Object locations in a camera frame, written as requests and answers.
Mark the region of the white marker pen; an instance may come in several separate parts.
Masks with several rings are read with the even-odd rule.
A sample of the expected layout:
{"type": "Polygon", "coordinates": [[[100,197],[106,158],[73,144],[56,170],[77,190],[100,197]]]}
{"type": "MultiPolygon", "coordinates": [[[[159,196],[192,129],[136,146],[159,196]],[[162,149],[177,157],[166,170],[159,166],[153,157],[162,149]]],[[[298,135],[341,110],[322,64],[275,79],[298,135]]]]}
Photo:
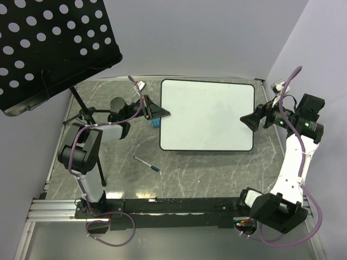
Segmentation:
{"type": "Polygon", "coordinates": [[[140,161],[141,163],[143,163],[144,165],[148,166],[148,167],[152,167],[151,164],[149,164],[148,162],[144,161],[143,159],[137,157],[137,156],[133,156],[136,160],[140,161]]]}

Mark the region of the white whiteboard black frame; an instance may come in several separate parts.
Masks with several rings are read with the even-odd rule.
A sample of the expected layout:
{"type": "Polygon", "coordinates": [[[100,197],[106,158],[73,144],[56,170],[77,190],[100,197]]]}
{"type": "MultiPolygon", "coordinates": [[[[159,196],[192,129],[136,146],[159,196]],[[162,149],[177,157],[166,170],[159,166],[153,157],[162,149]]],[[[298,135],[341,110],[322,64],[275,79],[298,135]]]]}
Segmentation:
{"type": "Polygon", "coordinates": [[[252,84],[165,79],[160,122],[164,151],[251,151],[254,133],[240,118],[254,110],[252,84]]]}

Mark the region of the blue marker cap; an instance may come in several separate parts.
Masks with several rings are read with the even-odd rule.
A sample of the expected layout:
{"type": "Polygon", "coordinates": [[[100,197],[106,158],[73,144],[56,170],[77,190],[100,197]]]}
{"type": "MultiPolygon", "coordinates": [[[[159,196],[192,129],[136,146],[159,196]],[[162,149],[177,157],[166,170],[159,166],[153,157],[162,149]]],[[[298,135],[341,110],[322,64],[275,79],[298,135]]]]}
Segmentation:
{"type": "Polygon", "coordinates": [[[156,171],[156,172],[159,172],[159,171],[160,171],[160,169],[158,169],[158,168],[155,167],[155,166],[150,166],[150,167],[151,167],[152,170],[154,170],[154,171],[156,171]]]}

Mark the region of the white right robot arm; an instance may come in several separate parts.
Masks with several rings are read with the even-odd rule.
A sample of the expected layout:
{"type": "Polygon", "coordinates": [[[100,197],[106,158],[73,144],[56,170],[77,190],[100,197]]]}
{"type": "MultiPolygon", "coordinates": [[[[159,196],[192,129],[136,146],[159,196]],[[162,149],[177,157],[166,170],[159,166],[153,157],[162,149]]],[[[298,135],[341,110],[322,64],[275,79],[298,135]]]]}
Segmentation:
{"type": "Polygon", "coordinates": [[[312,157],[318,149],[324,133],[323,125],[317,122],[319,111],[325,101],[304,94],[294,111],[284,109],[274,101],[259,104],[253,113],[240,117],[253,132],[265,118],[264,128],[272,125],[287,130],[286,151],[283,164],[270,192],[262,194],[250,187],[242,190],[236,203],[238,212],[257,220],[283,234],[296,228],[307,217],[303,207],[303,189],[312,157]]]}

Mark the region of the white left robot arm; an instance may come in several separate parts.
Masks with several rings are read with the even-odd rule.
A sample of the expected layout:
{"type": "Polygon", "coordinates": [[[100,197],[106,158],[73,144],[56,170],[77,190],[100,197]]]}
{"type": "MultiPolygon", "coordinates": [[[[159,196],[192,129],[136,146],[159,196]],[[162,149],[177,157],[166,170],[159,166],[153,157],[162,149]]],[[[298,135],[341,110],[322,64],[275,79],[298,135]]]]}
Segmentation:
{"type": "Polygon", "coordinates": [[[147,120],[162,118],[170,112],[155,104],[148,95],[127,104],[121,97],[110,103],[106,123],[72,124],[58,153],[58,161],[76,180],[81,190],[81,202],[93,217],[100,218],[107,211],[105,180],[98,166],[100,146],[110,140],[121,140],[128,135],[130,120],[144,117],[147,120]]]}

